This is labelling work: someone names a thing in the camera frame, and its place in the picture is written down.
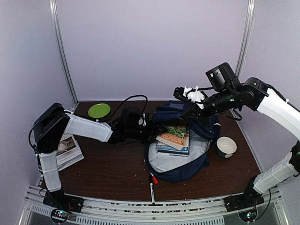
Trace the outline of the Penguin young readers book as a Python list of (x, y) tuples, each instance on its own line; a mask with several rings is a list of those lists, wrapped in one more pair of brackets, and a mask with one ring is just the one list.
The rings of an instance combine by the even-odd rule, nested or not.
[(181, 150), (178, 150), (169, 145), (163, 144), (162, 142), (157, 142), (156, 150), (157, 150), (157, 154), (161, 154), (161, 155), (173, 155), (173, 156), (189, 155), (189, 147), (183, 147)]

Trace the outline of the orange Treehouse book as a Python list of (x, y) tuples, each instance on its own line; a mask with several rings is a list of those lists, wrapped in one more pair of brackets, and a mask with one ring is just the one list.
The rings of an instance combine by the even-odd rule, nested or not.
[(188, 126), (167, 126), (168, 131), (158, 135), (156, 140), (173, 148), (181, 150), (189, 147), (189, 127)]

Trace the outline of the navy blue backpack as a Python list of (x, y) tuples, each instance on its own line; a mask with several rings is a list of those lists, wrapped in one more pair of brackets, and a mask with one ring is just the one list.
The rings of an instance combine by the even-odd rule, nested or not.
[(166, 126), (167, 132), (158, 135), (144, 151), (144, 161), (154, 183), (158, 183), (158, 179), (168, 182), (188, 180), (209, 166), (209, 147), (220, 136), (219, 118), (212, 115), (177, 125), (189, 109), (191, 105), (181, 101), (168, 101), (156, 108), (152, 119)]

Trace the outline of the white coffee cover book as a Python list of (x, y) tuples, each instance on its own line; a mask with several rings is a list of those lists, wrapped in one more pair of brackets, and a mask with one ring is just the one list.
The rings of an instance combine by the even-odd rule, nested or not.
[(81, 148), (73, 135), (64, 134), (61, 137), (56, 159), (59, 172), (84, 159)]

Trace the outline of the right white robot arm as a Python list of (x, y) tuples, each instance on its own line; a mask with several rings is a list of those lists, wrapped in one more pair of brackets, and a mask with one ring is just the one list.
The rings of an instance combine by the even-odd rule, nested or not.
[(281, 185), (286, 190), (300, 178), (300, 110), (261, 77), (241, 81), (224, 62), (204, 74), (209, 83), (185, 86), (183, 96), (192, 104), (190, 119), (206, 119), (236, 110), (238, 123), (258, 163), (260, 173), (251, 178), (240, 197), (250, 207), (258, 195)]

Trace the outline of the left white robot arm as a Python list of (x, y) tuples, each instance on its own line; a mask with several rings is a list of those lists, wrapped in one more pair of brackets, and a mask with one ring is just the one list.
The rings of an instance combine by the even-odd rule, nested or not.
[(97, 122), (65, 110), (60, 103), (54, 103), (34, 122), (34, 150), (39, 156), (45, 185), (50, 192), (48, 198), (57, 208), (65, 207), (68, 202), (67, 197), (62, 194), (56, 158), (63, 135), (77, 135), (103, 143), (118, 144), (127, 139), (144, 143), (167, 131), (163, 124), (153, 122), (149, 119), (149, 114), (144, 114), (133, 106), (125, 108), (122, 113), (114, 123)]

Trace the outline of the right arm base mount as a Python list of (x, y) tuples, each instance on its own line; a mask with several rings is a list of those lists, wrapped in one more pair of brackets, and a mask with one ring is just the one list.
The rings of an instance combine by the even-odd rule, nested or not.
[(264, 198), (246, 194), (230, 195), (224, 198), (227, 212), (238, 212), (239, 218), (246, 223), (253, 223), (258, 218), (259, 204), (264, 203)]

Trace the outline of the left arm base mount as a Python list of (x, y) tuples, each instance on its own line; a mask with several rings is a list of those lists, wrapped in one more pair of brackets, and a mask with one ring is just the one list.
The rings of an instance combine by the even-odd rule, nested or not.
[(66, 199), (62, 203), (54, 200), (50, 194), (46, 193), (43, 204), (53, 207), (50, 213), (50, 219), (56, 224), (65, 223), (73, 214), (80, 213), (83, 207), (84, 199), (74, 196), (65, 196)]

